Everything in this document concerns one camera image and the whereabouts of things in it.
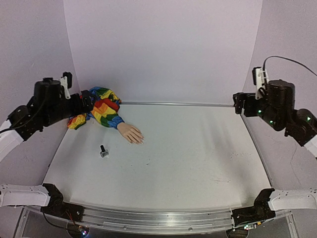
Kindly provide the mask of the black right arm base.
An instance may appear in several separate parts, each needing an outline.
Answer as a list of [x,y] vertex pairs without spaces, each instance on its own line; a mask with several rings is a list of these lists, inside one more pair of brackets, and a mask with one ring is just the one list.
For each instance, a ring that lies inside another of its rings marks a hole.
[[237,228],[246,224],[264,222],[275,218],[276,213],[270,209],[268,204],[274,191],[274,188],[263,189],[254,200],[253,206],[232,210],[231,218],[233,219],[234,227]]

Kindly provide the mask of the glitter nail polish bottle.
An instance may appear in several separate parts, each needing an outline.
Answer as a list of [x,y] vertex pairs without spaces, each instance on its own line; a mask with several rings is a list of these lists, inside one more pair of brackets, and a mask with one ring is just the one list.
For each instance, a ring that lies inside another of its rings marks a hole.
[[102,158],[106,158],[106,157],[108,157],[109,152],[108,152],[108,150],[101,151],[101,152],[100,152],[100,155],[101,155]]

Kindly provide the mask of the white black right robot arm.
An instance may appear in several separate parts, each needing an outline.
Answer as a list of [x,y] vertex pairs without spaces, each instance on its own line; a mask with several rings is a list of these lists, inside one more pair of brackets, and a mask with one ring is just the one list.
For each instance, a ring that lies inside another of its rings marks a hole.
[[[283,80],[270,81],[260,90],[261,98],[255,93],[233,95],[236,114],[260,117],[275,131],[284,130],[300,146],[314,156],[317,154],[317,119],[307,109],[296,110],[295,86]],[[266,188],[260,191],[253,206],[232,210],[231,217],[236,225],[262,222],[275,217],[278,210],[316,209],[317,190],[277,190]]]

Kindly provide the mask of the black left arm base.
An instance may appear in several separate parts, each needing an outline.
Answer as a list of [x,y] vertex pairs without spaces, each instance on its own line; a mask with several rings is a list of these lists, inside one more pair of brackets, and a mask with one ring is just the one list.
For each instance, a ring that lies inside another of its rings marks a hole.
[[41,212],[55,217],[81,222],[84,213],[84,207],[64,202],[62,193],[54,184],[44,183],[43,187],[48,191],[50,197],[47,206],[41,207]]

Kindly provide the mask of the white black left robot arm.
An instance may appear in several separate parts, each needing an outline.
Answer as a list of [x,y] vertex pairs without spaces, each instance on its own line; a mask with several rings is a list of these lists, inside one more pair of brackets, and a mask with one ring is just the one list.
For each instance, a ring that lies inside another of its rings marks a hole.
[[[0,158],[27,141],[37,131],[43,131],[63,119],[89,113],[97,100],[90,91],[70,94],[72,78],[68,72],[58,80],[44,78],[35,83],[34,95],[26,105],[11,112],[0,127]],[[67,206],[49,191],[52,185],[22,186],[2,184],[0,205],[48,207],[55,216],[65,215]]]

